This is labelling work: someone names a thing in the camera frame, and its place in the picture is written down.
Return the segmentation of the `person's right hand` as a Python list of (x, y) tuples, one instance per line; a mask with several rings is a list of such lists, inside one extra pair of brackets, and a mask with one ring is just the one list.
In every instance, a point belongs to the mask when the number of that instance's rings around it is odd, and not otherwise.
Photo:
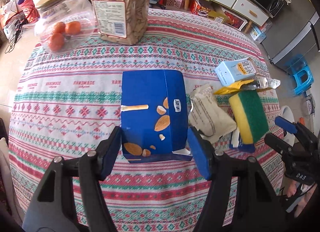
[[(300, 184), (297, 181), (292, 181), (286, 192), (287, 197), (290, 198), (292, 196), (295, 196), (299, 186)], [(316, 183), (314, 183), (313, 186), (308, 186), (305, 184), (302, 185), (301, 187), (302, 193), (297, 199), (294, 200), (293, 206), (289, 207), (289, 210), (295, 211), (294, 212), (295, 218), (297, 218), (302, 213), (303, 209), (306, 207), (307, 203), (310, 201), (310, 198), (313, 195), (316, 188), (317, 188)]]

